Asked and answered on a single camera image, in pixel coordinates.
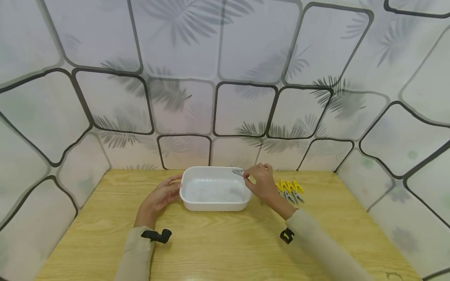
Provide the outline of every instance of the beige sleeve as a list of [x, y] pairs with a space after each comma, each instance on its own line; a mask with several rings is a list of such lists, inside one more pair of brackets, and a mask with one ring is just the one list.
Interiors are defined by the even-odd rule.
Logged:
[[333, 280], [373, 280], [304, 210], [297, 210], [286, 221], [286, 225], [294, 232], [293, 242], [298, 243], [307, 254], [314, 257]]
[[141, 237], [151, 230], [148, 227], [135, 227], [130, 230], [125, 243], [125, 251], [117, 270], [115, 281], [148, 281], [150, 276], [150, 258], [155, 241]]

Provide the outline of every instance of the wood grain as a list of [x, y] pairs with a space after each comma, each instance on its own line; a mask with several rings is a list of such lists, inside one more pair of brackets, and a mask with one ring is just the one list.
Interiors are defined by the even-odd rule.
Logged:
[[[113, 280], [140, 203], [159, 182], [181, 172], [107, 172], [36, 280]], [[421, 280], [334, 173], [274, 175], [300, 183], [302, 207], [375, 280]], [[254, 197], [245, 210], [229, 213], [190, 212], [173, 203], [157, 222], [157, 230], [163, 228], [173, 234], [155, 248], [152, 280], [328, 280], [295, 243], [279, 239], [284, 222]]]

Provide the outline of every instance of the hand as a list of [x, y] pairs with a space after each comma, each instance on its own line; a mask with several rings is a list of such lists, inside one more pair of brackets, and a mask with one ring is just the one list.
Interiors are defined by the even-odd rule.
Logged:
[[[250, 175], [256, 180], [255, 184], [248, 178]], [[271, 165], [259, 163], [258, 165], [248, 168], [243, 176], [245, 185], [253, 192], [253, 194], [261, 199], [263, 203], [269, 205], [271, 200], [279, 197]]]
[[[255, 184], [249, 180], [249, 176], [255, 178]], [[243, 177], [248, 189], [283, 219], [290, 218], [297, 210], [278, 194], [271, 165], [259, 163], [247, 169]]]
[[173, 183], [173, 181], [182, 176], [182, 174], [171, 176], [156, 186], [139, 207], [134, 227], [147, 226], [155, 229], [159, 211], [180, 197], [181, 183]]

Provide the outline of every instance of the person's left hand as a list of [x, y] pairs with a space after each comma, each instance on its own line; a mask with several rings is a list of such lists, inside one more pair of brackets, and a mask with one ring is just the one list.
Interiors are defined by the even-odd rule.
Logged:
[[147, 226], [155, 229], [159, 211], [180, 197], [181, 183], [173, 183], [173, 181], [182, 176], [182, 174], [171, 176], [156, 186], [139, 207], [134, 227]]

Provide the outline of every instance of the black wrist strap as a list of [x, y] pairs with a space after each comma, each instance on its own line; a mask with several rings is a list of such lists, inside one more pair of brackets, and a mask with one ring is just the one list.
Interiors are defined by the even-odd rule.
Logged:
[[286, 228], [280, 233], [280, 238], [283, 240], [286, 244], [289, 244], [294, 240], [294, 233], [289, 228]]
[[168, 229], [163, 229], [161, 234], [153, 230], [146, 230], [141, 234], [141, 237], [166, 244], [171, 235], [172, 231]]

